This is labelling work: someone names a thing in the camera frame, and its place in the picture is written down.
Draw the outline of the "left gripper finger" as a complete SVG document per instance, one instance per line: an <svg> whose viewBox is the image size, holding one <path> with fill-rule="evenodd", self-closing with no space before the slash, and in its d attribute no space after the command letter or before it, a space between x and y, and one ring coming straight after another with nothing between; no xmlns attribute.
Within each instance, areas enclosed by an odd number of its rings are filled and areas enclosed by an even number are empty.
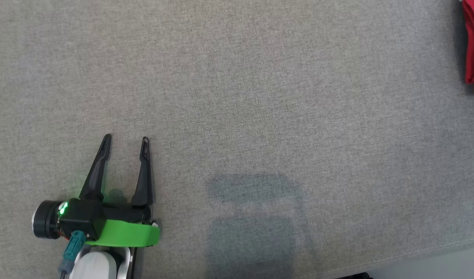
<svg viewBox="0 0 474 279"><path fill-rule="evenodd" d="M152 168L150 155L150 141L143 137L139 155L140 172L135 193L131 198L132 205L152 205Z"/></svg>
<svg viewBox="0 0 474 279"><path fill-rule="evenodd" d="M81 200L104 200L102 182L106 162L109 159L112 143L112 135L106 134L95 156L86 181L83 184L79 198Z"/></svg>

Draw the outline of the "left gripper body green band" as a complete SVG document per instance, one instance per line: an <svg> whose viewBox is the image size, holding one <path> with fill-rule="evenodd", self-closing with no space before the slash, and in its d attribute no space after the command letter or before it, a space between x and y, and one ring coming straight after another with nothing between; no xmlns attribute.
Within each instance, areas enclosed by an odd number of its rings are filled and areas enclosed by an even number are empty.
<svg viewBox="0 0 474 279"><path fill-rule="evenodd" d="M130 204L104 203L105 225L97 240L86 244L107 247L142 248L157 245L161 235L158 224L151 220L151 208Z"/></svg>

